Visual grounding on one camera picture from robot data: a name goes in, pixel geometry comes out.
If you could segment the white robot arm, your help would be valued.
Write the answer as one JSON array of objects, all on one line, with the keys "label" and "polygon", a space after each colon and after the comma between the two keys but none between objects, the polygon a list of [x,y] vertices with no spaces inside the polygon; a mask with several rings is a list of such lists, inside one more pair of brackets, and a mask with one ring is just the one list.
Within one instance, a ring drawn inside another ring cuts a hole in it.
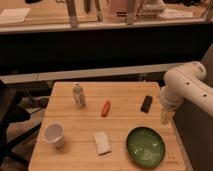
[{"label": "white robot arm", "polygon": [[160,90],[161,123],[168,124],[185,99],[213,117],[213,88],[203,83],[205,66],[198,61],[169,69],[164,75],[165,86]]}]

